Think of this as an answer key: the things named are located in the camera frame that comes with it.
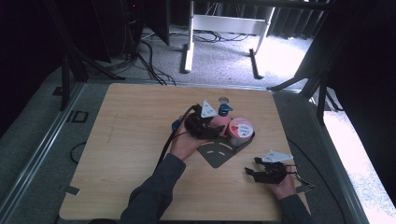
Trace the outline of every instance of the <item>person's left hand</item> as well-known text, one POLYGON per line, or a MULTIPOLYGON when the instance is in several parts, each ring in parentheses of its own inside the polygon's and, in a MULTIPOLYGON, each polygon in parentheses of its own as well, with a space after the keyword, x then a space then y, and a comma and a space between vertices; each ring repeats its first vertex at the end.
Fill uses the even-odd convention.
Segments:
POLYGON ((177 156, 181 160, 186 160, 192 153, 207 140, 198 139, 193 137, 190 133, 186 133, 186 128, 184 127, 184 121, 180 123, 177 132, 175 134, 176 138, 172 141, 172 146, 170 153, 177 156))

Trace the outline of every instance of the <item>wooden table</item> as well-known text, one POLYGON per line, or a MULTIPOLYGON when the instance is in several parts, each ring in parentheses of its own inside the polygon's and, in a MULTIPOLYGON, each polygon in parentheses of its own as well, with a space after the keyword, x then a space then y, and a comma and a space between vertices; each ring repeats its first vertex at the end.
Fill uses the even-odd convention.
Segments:
POLYGON ((253 158, 269 150, 290 154, 271 92, 135 84, 109 87, 71 182, 80 193, 66 194, 60 216, 120 218, 131 191, 151 176, 172 122, 204 99, 217 107, 220 96, 230 99, 233 118, 252 122, 256 136, 217 169, 194 152, 162 219, 280 220, 276 198, 244 169, 257 169, 253 158))

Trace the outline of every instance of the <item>dark sleeve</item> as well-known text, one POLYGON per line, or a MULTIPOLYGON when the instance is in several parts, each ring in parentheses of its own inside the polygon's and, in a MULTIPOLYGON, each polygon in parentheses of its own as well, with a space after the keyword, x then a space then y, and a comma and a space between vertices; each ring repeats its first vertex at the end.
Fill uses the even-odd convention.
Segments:
POLYGON ((155 173, 131 193, 120 224, 157 223, 172 202, 173 188, 185 168, 181 159, 168 153, 155 173))
POLYGON ((314 224, 314 221, 297 194, 280 200, 282 224, 314 224))

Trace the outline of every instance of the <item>small white piece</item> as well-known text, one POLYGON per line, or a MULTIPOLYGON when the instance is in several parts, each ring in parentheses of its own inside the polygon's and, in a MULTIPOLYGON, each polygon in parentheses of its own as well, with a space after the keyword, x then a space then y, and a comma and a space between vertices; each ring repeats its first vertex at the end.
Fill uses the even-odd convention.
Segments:
POLYGON ((288 161, 293 159, 290 154, 285 154, 277 151, 270 150, 265 157, 262 158, 264 162, 277 162, 277 161, 288 161))
POLYGON ((213 107, 209 104, 207 100, 204 100, 201 117, 206 119, 210 117, 215 117, 218 114, 218 111, 213 109, 213 107))

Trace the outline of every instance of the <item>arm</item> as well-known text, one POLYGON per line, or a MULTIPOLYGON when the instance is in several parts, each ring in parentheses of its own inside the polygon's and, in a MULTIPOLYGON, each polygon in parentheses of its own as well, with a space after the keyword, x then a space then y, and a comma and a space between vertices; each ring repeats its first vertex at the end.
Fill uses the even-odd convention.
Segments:
POLYGON ((172 202, 172 191, 186 164, 173 154, 167 154, 155 173, 129 199, 120 224, 156 223, 172 202))
POLYGON ((313 224, 314 221, 297 195, 294 180, 286 175, 279 184, 268 184, 267 187, 275 194, 282 209, 282 224, 313 224))
POLYGON ((154 174, 132 192, 120 224, 157 223, 172 202, 173 188, 186 168, 184 160, 205 142, 186 133, 184 123, 177 130, 177 134, 180 133, 154 174))

